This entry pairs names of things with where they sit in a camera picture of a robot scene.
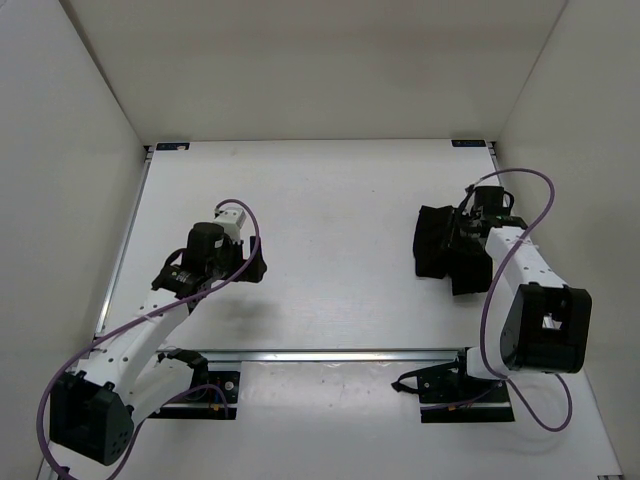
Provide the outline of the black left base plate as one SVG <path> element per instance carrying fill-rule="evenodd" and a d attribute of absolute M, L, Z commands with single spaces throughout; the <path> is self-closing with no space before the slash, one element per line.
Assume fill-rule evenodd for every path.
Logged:
<path fill-rule="evenodd" d="M 211 363 L 209 384 L 217 390 L 200 389 L 161 407 L 150 419 L 232 421 L 238 413 L 241 386 L 239 363 Z"/>

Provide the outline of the blue left corner label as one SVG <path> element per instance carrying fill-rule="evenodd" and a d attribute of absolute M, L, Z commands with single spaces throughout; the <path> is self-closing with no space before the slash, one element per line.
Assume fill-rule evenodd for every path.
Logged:
<path fill-rule="evenodd" d="M 155 146 L 156 151 L 186 151 L 189 148 L 189 142 L 159 142 Z"/>

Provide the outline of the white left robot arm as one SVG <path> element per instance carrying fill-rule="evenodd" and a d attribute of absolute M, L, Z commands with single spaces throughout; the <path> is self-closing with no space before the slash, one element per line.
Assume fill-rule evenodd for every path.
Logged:
<path fill-rule="evenodd" d="M 140 308 L 141 322 L 109 338 L 74 372 L 65 372 L 51 391 L 49 435 L 104 466 L 119 460 L 134 431 L 174 397 L 203 395 L 208 362 L 193 350 L 160 350 L 166 338 L 203 300 L 205 291 L 228 280 L 258 283 L 267 267 L 255 236 L 253 259 L 243 256 L 240 211 L 198 222 L 185 247 L 174 251 L 151 283 Z"/>

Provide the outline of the black skirt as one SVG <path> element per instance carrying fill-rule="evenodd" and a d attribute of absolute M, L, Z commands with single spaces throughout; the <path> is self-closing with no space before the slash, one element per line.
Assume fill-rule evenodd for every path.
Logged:
<path fill-rule="evenodd" d="M 492 283 L 491 257 L 478 242 L 459 235 L 453 206 L 420 208 L 413 257 L 417 277 L 449 277 L 453 296 L 485 293 Z"/>

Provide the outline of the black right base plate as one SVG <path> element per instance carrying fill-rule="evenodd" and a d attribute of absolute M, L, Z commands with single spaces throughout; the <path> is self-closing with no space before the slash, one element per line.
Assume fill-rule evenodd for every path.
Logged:
<path fill-rule="evenodd" d="M 467 376 L 453 364 L 421 370 L 417 376 L 422 424 L 510 423 L 515 421 L 508 389 L 497 380 Z"/>

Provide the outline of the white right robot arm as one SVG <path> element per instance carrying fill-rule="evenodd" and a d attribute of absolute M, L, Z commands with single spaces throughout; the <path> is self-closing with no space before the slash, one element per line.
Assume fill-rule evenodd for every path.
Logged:
<path fill-rule="evenodd" d="M 413 240 L 415 273 L 451 281 L 455 296 L 489 294 L 506 280 L 513 299 L 496 340 L 458 351 L 455 360 L 402 379 L 398 392 L 427 402 L 471 400 L 513 372 L 579 372 L 586 356 L 592 298 L 547 264 L 513 215 L 515 197 L 500 186 L 470 187 L 458 206 L 420 209 Z"/>

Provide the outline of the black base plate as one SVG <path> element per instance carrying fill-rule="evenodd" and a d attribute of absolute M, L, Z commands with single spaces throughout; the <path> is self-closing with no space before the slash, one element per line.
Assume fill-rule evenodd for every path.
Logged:
<path fill-rule="evenodd" d="M 515 421 L 508 389 L 497 380 L 467 376 L 453 364 L 421 370 L 417 376 L 422 424 L 510 423 Z"/>
<path fill-rule="evenodd" d="M 200 389 L 161 407 L 150 419 L 232 421 L 238 413 L 241 386 L 239 363 L 211 363 L 209 384 L 217 390 Z"/>

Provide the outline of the blue corner label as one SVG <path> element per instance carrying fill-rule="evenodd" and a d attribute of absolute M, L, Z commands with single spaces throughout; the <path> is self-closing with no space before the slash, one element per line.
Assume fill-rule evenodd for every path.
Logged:
<path fill-rule="evenodd" d="M 156 151 L 186 151 L 189 148 L 189 142 L 159 142 L 155 146 Z"/>
<path fill-rule="evenodd" d="M 486 142 L 479 139 L 452 139 L 451 144 L 454 148 L 485 148 Z"/>

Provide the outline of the blue right corner label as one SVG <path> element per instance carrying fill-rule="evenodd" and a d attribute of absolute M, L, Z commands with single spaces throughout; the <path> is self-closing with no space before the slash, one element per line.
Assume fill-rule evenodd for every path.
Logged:
<path fill-rule="evenodd" d="M 479 139 L 452 139 L 451 144 L 454 148 L 485 148 L 486 142 Z"/>

